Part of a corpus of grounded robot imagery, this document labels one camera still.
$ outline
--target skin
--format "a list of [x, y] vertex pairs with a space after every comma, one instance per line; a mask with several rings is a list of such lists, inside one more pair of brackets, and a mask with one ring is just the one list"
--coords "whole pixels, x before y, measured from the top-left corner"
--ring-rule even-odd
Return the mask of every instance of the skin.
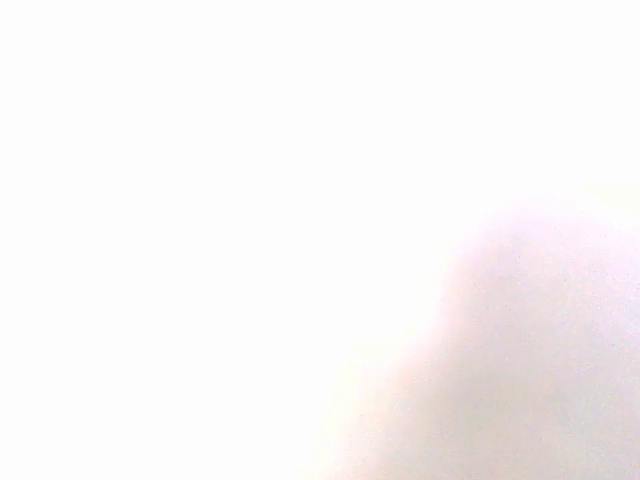
[[372, 388], [330, 476], [638, 478], [639, 239], [542, 205], [484, 229], [433, 338]]

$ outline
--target white background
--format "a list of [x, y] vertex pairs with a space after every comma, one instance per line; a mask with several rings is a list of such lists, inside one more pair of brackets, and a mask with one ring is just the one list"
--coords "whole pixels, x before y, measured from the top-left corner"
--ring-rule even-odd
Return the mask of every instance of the white background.
[[637, 14], [3, 2], [0, 476], [313, 470], [478, 222], [633, 218]]

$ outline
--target overexposed white area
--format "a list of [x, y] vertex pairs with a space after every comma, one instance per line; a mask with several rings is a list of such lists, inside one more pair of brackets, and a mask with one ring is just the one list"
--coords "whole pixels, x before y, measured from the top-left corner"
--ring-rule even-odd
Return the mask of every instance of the overexposed white area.
[[3, 2], [0, 477], [308, 478], [485, 222], [633, 225], [638, 12], [514, 5]]

